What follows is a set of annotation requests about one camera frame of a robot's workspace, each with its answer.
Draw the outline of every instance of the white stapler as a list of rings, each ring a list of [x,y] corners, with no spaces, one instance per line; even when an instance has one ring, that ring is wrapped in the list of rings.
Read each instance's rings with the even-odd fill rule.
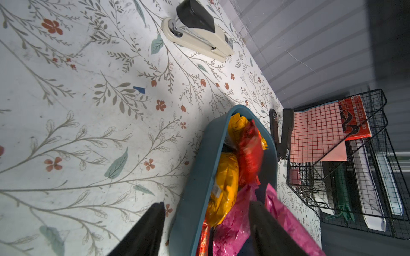
[[[162,31],[169,40],[220,62],[233,55],[232,39],[196,0],[180,3],[177,15],[177,20],[162,21]]]

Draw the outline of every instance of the floral tablecloth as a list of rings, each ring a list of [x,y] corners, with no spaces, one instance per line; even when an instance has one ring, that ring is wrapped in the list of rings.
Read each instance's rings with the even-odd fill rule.
[[[154,202],[160,255],[204,128],[236,104],[269,129],[282,106],[217,0],[234,39],[225,63],[165,38],[175,0],[0,2],[0,251],[105,255]],[[319,220],[278,194],[320,244]]]

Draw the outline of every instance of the barcode label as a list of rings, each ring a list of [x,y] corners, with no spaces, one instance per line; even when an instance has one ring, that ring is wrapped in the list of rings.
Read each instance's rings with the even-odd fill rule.
[[[218,185],[214,184],[214,186],[212,187],[212,194],[216,197],[219,198],[219,196],[221,195],[222,190],[219,188]]]

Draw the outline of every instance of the pink plastic bag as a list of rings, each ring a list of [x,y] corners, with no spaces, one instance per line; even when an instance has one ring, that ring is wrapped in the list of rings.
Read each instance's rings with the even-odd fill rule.
[[[245,185],[236,198],[236,203],[223,222],[215,229],[214,256],[236,256],[251,235],[249,227],[249,202],[256,201],[256,184]]]
[[[265,207],[279,222],[282,228],[310,256],[326,256],[315,240],[289,209],[279,201],[275,189],[268,184],[266,188]]]

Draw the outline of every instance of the black stapler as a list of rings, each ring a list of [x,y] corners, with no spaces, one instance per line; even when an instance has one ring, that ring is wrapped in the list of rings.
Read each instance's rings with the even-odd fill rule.
[[[269,111],[271,121],[271,135],[275,142],[276,152],[279,160],[287,160],[290,157],[290,143],[295,123],[294,109],[283,109],[282,141],[279,142],[278,114],[274,109]]]

